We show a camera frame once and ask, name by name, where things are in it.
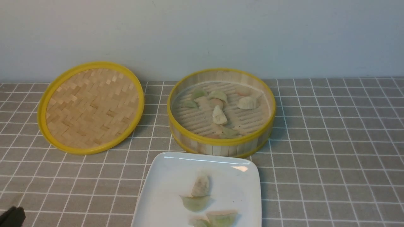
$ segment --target white plate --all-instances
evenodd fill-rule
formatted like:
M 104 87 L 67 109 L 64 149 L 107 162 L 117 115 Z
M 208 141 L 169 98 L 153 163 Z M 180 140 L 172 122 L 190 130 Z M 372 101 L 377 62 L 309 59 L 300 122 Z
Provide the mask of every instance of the white plate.
M 194 213 L 184 208 L 180 195 L 191 196 L 199 171 L 210 176 L 213 202 Z M 239 214 L 234 227 L 261 227 L 261 187 L 254 163 L 240 158 L 164 152 L 151 164 L 132 226 L 188 227 L 192 218 L 227 210 Z

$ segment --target yellow rim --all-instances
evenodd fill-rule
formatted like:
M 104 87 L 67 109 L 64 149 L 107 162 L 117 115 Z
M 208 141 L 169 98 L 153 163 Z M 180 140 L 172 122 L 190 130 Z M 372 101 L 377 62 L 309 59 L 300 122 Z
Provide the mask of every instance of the yellow rim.
M 184 80 L 186 80 L 189 77 L 192 77 L 196 74 L 200 74 L 203 72 L 207 72 L 207 71 L 212 71 L 212 70 L 224 70 L 224 71 L 235 71 L 241 74 L 245 74 L 248 75 L 254 79 L 256 79 L 257 81 L 259 81 L 264 87 L 265 89 L 267 89 L 267 91 L 271 94 L 271 99 L 272 99 L 272 106 L 271 106 L 271 118 L 257 131 L 250 133 L 246 136 L 240 137 L 240 138 L 235 138 L 235 139 L 212 139 L 212 138 L 207 138 L 207 137 L 203 137 L 197 134 L 194 134 L 190 131 L 188 131 L 187 129 L 185 129 L 184 127 L 182 127 L 177 120 L 174 118 L 173 114 L 171 113 L 171 107 L 170 107 L 170 103 L 171 103 L 171 99 L 173 98 L 173 91 L 179 86 L 179 84 L 181 84 Z M 237 69 L 227 69 L 227 68 L 216 68 L 216 69 L 204 69 L 198 72 L 194 72 L 186 77 L 184 77 L 182 80 L 180 80 L 175 86 L 174 88 L 171 90 L 170 95 L 168 96 L 168 101 L 167 101 L 167 112 L 168 112 L 168 118 L 169 120 L 172 122 L 173 126 L 183 135 L 185 135 L 186 137 L 189 137 L 192 140 L 195 140 L 197 142 L 200 143 L 207 143 L 210 145 L 216 145 L 216 146 L 235 146 L 241 143 L 246 143 L 256 137 L 259 137 L 260 135 L 262 135 L 267 129 L 268 127 L 271 125 L 271 122 L 274 120 L 275 118 L 275 112 L 276 112 L 276 104 L 275 104 L 275 97 L 274 94 L 272 93 L 272 91 L 270 90 L 270 88 L 266 85 L 266 83 L 264 83 L 261 79 L 259 79 L 258 77 L 249 74 L 247 72 L 241 71 L 241 70 L 237 70 Z
M 105 143 L 101 146 L 98 147 L 93 147 L 89 149 L 81 149 L 81 148 L 74 148 L 74 147 L 68 147 L 57 141 L 49 132 L 48 126 L 46 124 L 46 109 L 48 107 L 49 100 L 51 99 L 53 93 L 56 91 L 62 83 L 64 83 L 67 79 L 70 77 L 76 75 L 77 73 L 80 73 L 85 70 L 89 69 L 94 69 L 94 68 L 106 68 L 106 69 L 113 69 L 116 70 L 124 75 L 126 75 L 128 78 L 130 78 L 135 85 L 136 89 L 139 91 L 139 106 L 137 109 L 137 114 L 135 118 L 133 119 L 132 123 L 128 126 L 128 128 L 120 135 L 118 138 Z M 125 68 L 124 66 L 121 66 L 116 63 L 112 62 L 107 62 L 107 61 L 97 61 L 97 62 L 89 62 L 85 63 L 82 65 L 78 65 L 76 67 L 73 67 L 63 74 L 61 74 L 58 78 L 56 78 L 46 89 L 44 92 L 38 106 L 38 126 L 41 131 L 41 133 L 44 135 L 45 139 L 55 146 L 56 148 L 72 153 L 72 154 L 78 154 L 78 155 L 87 155 L 87 154 L 95 154 L 99 153 L 105 150 L 108 150 L 109 148 L 112 148 L 113 146 L 119 144 L 122 142 L 125 138 L 129 136 L 129 134 L 135 129 L 136 125 L 139 123 L 140 118 L 142 117 L 143 109 L 145 106 L 145 96 L 143 94 L 143 89 L 142 86 L 140 85 L 139 80 L 131 72 L 129 69 Z
M 188 148 L 187 146 L 185 146 L 185 145 L 173 134 L 173 131 L 172 131 L 172 130 L 171 130 L 171 134 L 173 135 L 174 140 L 178 143 L 178 145 L 179 145 L 182 149 L 184 149 L 184 151 L 186 151 L 186 152 L 188 152 L 188 153 L 199 154 L 198 152 L 196 152 L 196 151 L 194 151 L 194 150 L 191 150 L 190 148 Z M 266 144 L 266 142 L 268 141 L 268 139 L 269 139 L 270 136 L 271 136 L 271 133 L 269 133 L 268 138 L 267 138 L 264 142 L 262 142 L 258 147 L 256 147 L 255 149 L 253 149 L 252 151 L 250 151 L 250 152 L 248 152 L 248 153 L 235 156 L 235 158 L 246 158 L 246 157 L 248 157 L 248 156 L 253 155 L 255 152 L 259 151 L 259 150 Z

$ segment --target bamboo steamer basket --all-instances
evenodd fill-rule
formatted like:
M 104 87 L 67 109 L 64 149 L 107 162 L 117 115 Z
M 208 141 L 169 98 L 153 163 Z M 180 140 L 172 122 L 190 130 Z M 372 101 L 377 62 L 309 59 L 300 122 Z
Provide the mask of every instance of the bamboo steamer basket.
M 239 86 L 248 87 L 251 96 L 258 97 L 258 107 L 242 110 L 236 94 Z M 212 139 L 206 136 L 220 134 L 221 127 L 212 122 L 213 107 L 207 97 L 195 99 L 197 109 L 180 108 L 190 100 L 196 88 L 207 92 L 221 90 L 227 95 L 226 127 L 239 131 L 241 137 Z M 170 131 L 178 145 L 190 153 L 244 158 L 258 151 L 267 142 L 274 125 L 276 103 L 270 88 L 259 78 L 235 69 L 206 69 L 195 72 L 179 81 L 168 96 L 167 112 Z
M 143 89 L 129 69 L 90 62 L 67 70 L 49 85 L 38 106 L 38 126 L 62 151 L 95 154 L 128 137 L 143 109 Z

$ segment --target bamboo steamer lid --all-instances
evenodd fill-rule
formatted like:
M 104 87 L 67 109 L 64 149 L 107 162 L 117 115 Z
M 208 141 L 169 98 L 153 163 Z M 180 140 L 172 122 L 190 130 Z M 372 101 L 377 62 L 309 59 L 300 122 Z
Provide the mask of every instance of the bamboo steamer lid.
M 140 121 L 143 108 L 142 87 L 129 69 L 91 62 L 49 85 L 38 107 L 38 125 L 56 148 L 93 154 L 122 142 Z

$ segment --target white wall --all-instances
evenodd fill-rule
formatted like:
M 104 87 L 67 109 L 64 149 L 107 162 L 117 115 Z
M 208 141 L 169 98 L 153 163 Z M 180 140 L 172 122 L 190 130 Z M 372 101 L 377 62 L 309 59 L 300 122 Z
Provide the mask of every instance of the white wall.
M 232 67 L 261 78 L 404 75 L 404 0 L 3 0 L 0 81 L 88 61 L 141 80 Z

